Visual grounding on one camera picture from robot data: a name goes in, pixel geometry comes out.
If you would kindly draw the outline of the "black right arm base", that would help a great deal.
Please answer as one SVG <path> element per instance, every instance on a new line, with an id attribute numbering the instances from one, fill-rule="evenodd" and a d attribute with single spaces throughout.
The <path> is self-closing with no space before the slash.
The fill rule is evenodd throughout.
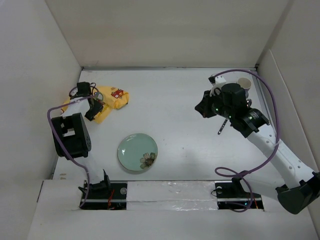
<path id="1" fill-rule="evenodd" d="M 216 198 L 219 210 L 242 211 L 250 203 L 250 193 L 245 192 L 242 186 L 238 188 L 231 180 L 218 180 L 210 194 Z"/>

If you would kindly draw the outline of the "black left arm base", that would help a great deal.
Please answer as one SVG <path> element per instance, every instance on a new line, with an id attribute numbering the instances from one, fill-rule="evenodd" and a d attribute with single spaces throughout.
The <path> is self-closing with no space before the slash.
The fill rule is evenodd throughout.
<path id="1" fill-rule="evenodd" d="M 78 187 L 81 192 L 80 209 L 82 210 L 126 210 L 128 183 L 125 181 L 112 181 L 109 186 L 96 183 L 90 186 L 89 194 L 85 200 L 87 182 Z"/>

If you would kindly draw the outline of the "yellow car print cloth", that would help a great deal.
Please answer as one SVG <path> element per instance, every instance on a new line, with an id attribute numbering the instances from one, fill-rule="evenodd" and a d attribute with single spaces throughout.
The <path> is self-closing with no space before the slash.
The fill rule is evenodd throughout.
<path id="1" fill-rule="evenodd" d="M 90 121 L 100 124 L 112 110 L 119 110 L 127 105 L 130 94 L 120 88 L 112 86 L 97 86 L 97 88 L 103 94 L 103 110 L 95 116 L 94 120 Z M 80 98 L 79 101 L 76 99 L 70 101 L 70 98 L 66 100 L 63 103 L 63 107 L 60 108 L 61 115 L 67 117 L 75 113 L 81 113 L 82 116 L 85 117 L 86 112 L 90 109 L 90 105 L 87 101 L 84 101 L 84 99 L 87 99 L 87 97 Z"/>

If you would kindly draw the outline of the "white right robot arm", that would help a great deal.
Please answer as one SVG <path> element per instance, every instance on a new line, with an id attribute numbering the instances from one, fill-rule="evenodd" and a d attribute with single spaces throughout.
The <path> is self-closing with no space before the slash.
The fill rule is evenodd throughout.
<path id="1" fill-rule="evenodd" d="M 289 213 L 297 215 L 320 196 L 320 174 L 304 164 L 280 139 L 279 128 L 273 128 L 267 117 L 252 108 L 246 91 L 237 83 L 206 90 L 194 108 L 203 118 L 221 116 L 255 145 L 267 158 L 250 170 L 231 171 L 231 191 L 237 197 L 255 194 L 277 200 Z M 272 164 L 281 178 L 255 179 L 252 173 Z"/>

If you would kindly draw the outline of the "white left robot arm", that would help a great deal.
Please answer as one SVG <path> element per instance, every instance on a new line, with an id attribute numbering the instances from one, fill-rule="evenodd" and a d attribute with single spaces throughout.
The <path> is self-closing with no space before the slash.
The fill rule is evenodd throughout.
<path id="1" fill-rule="evenodd" d="M 91 183 L 89 168 L 76 158 L 89 156 L 92 142 L 85 120 L 96 120 L 104 106 L 100 91 L 88 82 L 79 82 L 70 91 L 68 103 L 52 107 L 46 113 L 57 155 L 82 168 L 88 184 Z"/>

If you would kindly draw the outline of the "green floral plate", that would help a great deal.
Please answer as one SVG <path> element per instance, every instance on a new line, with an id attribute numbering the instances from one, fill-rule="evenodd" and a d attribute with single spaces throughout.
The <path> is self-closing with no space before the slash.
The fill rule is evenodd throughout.
<path id="1" fill-rule="evenodd" d="M 118 146 L 117 157 L 120 164 L 132 172 L 149 169 L 158 156 L 155 140 L 144 133 L 134 133 L 124 138 Z"/>

